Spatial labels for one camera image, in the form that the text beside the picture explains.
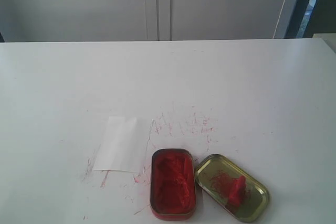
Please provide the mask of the white paper sheet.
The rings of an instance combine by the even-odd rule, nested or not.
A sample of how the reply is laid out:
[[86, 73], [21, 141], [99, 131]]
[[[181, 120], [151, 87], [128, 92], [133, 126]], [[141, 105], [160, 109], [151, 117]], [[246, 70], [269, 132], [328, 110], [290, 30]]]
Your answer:
[[139, 173], [145, 161], [152, 120], [111, 116], [93, 170]]

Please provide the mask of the white cabinet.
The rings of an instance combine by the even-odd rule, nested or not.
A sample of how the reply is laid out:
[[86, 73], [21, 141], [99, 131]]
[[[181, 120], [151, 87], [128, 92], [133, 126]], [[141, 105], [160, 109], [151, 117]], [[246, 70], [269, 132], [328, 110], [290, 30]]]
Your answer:
[[284, 38], [297, 0], [1, 0], [6, 42]]

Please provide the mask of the red ink pad tin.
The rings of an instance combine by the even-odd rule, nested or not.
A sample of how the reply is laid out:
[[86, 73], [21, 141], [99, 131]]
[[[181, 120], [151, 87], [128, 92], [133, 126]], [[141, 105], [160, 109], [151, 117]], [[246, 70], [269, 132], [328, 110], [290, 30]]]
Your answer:
[[164, 148], [152, 155], [150, 207], [158, 219], [186, 220], [196, 209], [193, 159], [181, 148]]

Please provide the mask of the gold tin lid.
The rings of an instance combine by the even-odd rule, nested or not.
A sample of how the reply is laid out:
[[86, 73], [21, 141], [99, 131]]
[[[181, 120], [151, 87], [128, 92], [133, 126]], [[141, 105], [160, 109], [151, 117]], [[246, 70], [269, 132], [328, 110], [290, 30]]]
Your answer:
[[[227, 157], [212, 154], [202, 160], [194, 169], [195, 181], [235, 219], [243, 223], [256, 221], [270, 202], [268, 189]], [[239, 207], [228, 203], [228, 194], [233, 178], [246, 178], [245, 198]]]

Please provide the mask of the red stamp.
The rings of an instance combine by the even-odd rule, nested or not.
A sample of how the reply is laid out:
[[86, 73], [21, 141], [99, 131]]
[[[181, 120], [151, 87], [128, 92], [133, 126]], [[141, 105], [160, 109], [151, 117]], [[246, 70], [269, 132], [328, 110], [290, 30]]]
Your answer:
[[232, 185], [228, 194], [228, 203], [239, 207], [245, 198], [246, 178], [241, 175], [239, 178], [233, 178]]

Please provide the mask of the beige side table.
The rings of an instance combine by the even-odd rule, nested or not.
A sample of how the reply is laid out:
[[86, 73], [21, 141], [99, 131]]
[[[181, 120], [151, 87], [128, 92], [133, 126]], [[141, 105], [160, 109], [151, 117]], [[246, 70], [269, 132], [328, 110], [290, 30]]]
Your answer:
[[336, 52], [336, 33], [319, 33], [314, 34], [313, 38], [319, 38], [324, 40], [324, 42]]

